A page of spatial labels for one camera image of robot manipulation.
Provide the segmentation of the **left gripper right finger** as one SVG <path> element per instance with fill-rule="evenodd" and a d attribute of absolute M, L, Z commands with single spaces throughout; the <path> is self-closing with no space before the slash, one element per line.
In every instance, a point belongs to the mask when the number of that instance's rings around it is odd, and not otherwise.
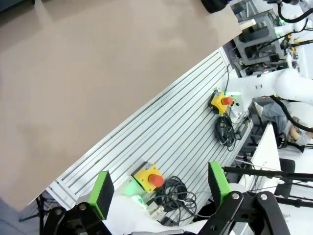
<path fill-rule="evenodd" d="M 275 196 L 232 191 L 218 162 L 208 164 L 208 183 L 216 206 L 200 235 L 228 235 L 236 223 L 246 223 L 255 235 L 289 235 Z"/>

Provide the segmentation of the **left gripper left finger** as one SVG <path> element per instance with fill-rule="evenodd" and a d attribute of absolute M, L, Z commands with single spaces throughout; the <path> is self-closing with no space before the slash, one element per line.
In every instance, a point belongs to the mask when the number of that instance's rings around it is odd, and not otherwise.
<path fill-rule="evenodd" d="M 68 211 L 63 207 L 54 207 L 48 214 L 42 234 L 110 235 L 103 221 L 107 218 L 113 193 L 110 173 L 100 172 L 87 201 Z"/>

